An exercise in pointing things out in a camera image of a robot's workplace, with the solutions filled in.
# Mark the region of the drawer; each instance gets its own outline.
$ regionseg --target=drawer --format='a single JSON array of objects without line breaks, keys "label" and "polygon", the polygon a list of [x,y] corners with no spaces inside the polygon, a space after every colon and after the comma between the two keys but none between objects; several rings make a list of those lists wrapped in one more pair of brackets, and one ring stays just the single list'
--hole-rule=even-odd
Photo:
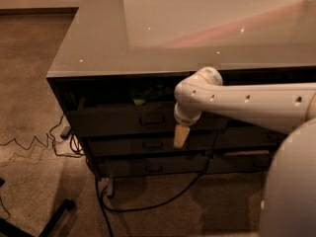
[{"label": "drawer", "polygon": [[161,158],[142,158],[129,160],[105,160],[98,165],[102,177],[130,177],[161,175],[205,170],[208,158],[196,154]]},{"label": "drawer", "polygon": [[190,134],[182,149],[173,147],[173,136],[142,138],[89,138],[89,151],[94,157],[117,157],[146,155],[168,152],[210,150],[214,144],[215,132]]},{"label": "drawer", "polygon": [[[70,124],[81,137],[174,132],[174,108],[173,102],[85,108],[70,113]],[[223,129],[227,122],[228,118],[202,114],[192,130]]]}]

